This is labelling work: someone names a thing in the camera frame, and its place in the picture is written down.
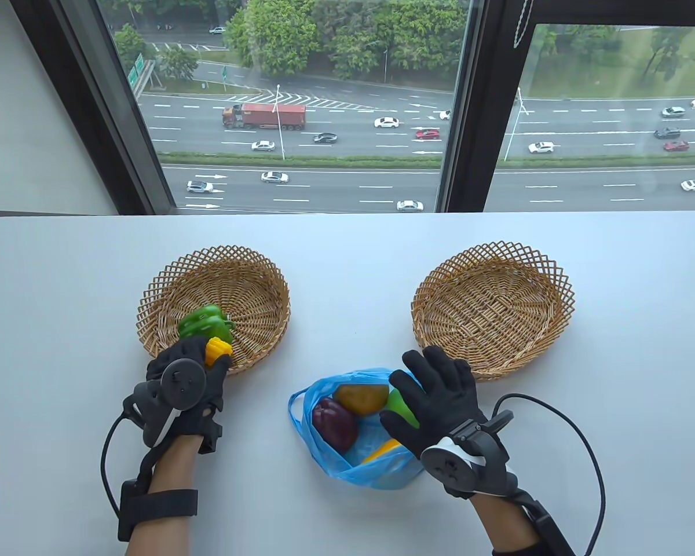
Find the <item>person's left hand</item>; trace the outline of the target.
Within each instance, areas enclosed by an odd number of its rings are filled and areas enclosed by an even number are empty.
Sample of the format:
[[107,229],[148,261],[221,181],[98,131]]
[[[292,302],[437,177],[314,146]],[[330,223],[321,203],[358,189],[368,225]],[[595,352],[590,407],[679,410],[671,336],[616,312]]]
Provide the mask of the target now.
[[214,416],[223,410],[223,389],[232,362],[229,355],[223,355],[212,367],[207,367],[205,359],[208,341],[207,337],[200,335],[180,339],[152,359],[147,364],[145,374],[148,381],[156,381],[162,377],[170,363],[180,359],[192,360],[204,368],[206,389],[201,399],[173,420],[162,441],[162,445],[167,445],[180,436],[200,436],[203,438],[199,448],[200,455],[215,452],[218,438],[222,436],[223,428],[215,421]]

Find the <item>person's right hand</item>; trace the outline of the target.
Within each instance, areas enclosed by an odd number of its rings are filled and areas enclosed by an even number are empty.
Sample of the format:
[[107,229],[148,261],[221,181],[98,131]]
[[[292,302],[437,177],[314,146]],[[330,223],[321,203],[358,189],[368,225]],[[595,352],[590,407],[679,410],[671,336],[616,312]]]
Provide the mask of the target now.
[[396,369],[388,380],[400,392],[418,426],[412,426],[393,410],[383,410],[379,418],[387,434],[416,459],[462,423],[487,422],[479,407],[475,378],[466,361],[451,359],[435,345],[422,352],[408,350],[401,360],[406,369]]

